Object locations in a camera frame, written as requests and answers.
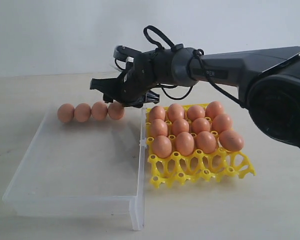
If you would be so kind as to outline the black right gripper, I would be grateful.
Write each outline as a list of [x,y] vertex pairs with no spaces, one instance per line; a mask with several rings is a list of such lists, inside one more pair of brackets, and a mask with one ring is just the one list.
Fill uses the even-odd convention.
[[117,78],[92,78],[89,89],[112,91],[111,95],[103,93],[105,103],[113,103],[115,100],[124,107],[141,108],[144,104],[160,102],[160,95],[152,91],[156,85],[157,81],[151,70],[131,68]]

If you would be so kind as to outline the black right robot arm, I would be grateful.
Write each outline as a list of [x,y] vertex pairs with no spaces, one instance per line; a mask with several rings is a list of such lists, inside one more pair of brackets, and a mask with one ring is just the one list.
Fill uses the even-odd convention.
[[265,135],[300,148],[300,46],[206,55],[182,45],[147,52],[119,45],[113,56],[126,63],[120,75],[90,82],[107,103],[157,104],[160,97],[153,89],[167,85],[193,87],[205,81],[217,90],[232,86],[238,95],[231,99],[248,110]]

